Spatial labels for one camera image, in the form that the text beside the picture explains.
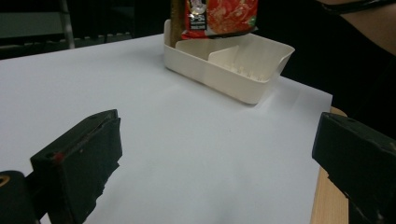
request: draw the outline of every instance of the snack bag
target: snack bag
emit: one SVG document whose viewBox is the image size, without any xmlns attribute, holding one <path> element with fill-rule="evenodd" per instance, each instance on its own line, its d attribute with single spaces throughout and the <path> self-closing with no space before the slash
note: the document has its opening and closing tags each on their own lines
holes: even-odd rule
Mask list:
<svg viewBox="0 0 396 224">
<path fill-rule="evenodd" d="M 256 29 L 259 0 L 185 0 L 182 39 L 244 35 Z"/>
</svg>

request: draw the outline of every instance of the plastic tray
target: plastic tray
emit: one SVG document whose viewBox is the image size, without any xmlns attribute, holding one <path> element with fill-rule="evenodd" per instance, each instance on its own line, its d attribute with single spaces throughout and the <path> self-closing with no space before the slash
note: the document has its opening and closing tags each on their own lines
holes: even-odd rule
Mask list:
<svg viewBox="0 0 396 224">
<path fill-rule="evenodd" d="M 279 77 L 294 48 L 258 35 L 178 41 L 170 47 L 164 25 L 164 64 L 247 104 L 257 104 Z"/>
</svg>

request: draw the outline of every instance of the white tray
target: white tray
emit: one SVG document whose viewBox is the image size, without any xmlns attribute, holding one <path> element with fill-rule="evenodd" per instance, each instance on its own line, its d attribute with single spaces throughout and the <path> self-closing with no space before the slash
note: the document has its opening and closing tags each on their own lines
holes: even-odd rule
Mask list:
<svg viewBox="0 0 396 224">
<path fill-rule="evenodd" d="M 164 25 L 164 63 L 247 104 L 257 104 L 277 79 L 294 48 L 258 35 L 178 41 L 170 47 L 170 20 Z"/>
</svg>

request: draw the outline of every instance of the red snack bag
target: red snack bag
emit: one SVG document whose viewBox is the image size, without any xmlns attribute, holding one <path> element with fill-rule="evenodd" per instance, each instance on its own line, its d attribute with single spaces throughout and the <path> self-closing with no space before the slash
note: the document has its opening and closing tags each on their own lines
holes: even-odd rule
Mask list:
<svg viewBox="0 0 396 224">
<path fill-rule="evenodd" d="M 259 0 L 185 0 L 182 39 L 244 35 L 256 29 Z"/>
</svg>

